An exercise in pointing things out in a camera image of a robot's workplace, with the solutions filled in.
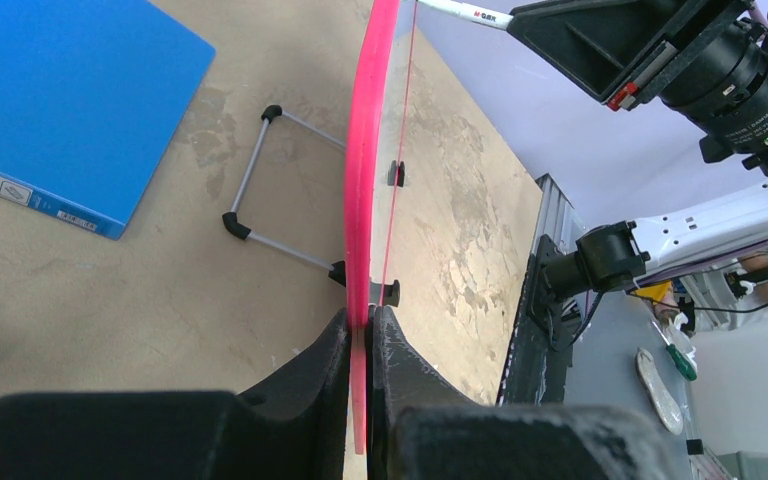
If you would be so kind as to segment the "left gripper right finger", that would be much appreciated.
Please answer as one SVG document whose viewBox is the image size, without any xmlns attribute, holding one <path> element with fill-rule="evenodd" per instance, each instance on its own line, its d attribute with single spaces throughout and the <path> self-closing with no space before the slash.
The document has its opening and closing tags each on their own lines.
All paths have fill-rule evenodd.
<svg viewBox="0 0 768 480">
<path fill-rule="evenodd" d="M 478 404 L 375 309 L 368 352 L 370 479 L 672 479 L 668 447 L 641 415 L 613 406 Z"/>
</svg>

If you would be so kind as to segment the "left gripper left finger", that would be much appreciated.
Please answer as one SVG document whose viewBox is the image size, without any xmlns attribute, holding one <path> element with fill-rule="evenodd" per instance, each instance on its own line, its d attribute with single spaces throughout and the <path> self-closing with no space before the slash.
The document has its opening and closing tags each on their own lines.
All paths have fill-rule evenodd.
<svg viewBox="0 0 768 480">
<path fill-rule="evenodd" d="M 0 479 L 338 479 L 349 332 L 319 337 L 249 389 L 0 398 Z"/>
</svg>

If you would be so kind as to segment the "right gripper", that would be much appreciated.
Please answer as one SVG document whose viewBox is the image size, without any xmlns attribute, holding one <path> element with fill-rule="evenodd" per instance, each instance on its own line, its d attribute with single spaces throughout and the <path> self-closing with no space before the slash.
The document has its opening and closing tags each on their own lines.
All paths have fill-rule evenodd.
<svg viewBox="0 0 768 480">
<path fill-rule="evenodd" d="M 660 96 L 735 21 L 767 24 L 755 1 L 542 1 L 511 15 L 509 35 L 614 112 Z"/>
</svg>

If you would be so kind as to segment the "white green marker pen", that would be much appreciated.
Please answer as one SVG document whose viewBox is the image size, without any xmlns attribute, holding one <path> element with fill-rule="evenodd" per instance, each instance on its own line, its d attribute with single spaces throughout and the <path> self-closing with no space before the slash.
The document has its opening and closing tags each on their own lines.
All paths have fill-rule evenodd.
<svg viewBox="0 0 768 480">
<path fill-rule="evenodd" d="M 433 10 L 497 30 L 506 30 L 513 16 L 485 7 L 453 0 L 419 0 Z"/>
</svg>

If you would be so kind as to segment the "pink framed whiteboard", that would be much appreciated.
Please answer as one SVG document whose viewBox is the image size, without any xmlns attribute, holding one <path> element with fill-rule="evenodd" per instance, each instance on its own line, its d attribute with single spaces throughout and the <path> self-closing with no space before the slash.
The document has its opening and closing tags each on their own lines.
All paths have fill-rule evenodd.
<svg viewBox="0 0 768 480">
<path fill-rule="evenodd" d="M 358 455 L 368 451 L 366 333 L 387 282 L 417 7 L 415 1 L 373 2 L 350 105 L 343 210 L 350 404 Z"/>
</svg>

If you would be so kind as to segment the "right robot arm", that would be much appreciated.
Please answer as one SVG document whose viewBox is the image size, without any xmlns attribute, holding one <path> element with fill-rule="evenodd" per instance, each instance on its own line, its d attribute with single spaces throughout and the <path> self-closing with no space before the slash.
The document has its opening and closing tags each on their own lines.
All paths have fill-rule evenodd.
<svg viewBox="0 0 768 480">
<path fill-rule="evenodd" d="M 768 13 L 747 1 L 543 1 L 508 33 L 609 109 L 654 99 L 703 132 L 708 164 L 740 156 L 764 181 L 679 211 L 596 227 L 565 255 L 539 250 L 532 279 L 566 298 L 707 267 L 768 242 Z"/>
</svg>

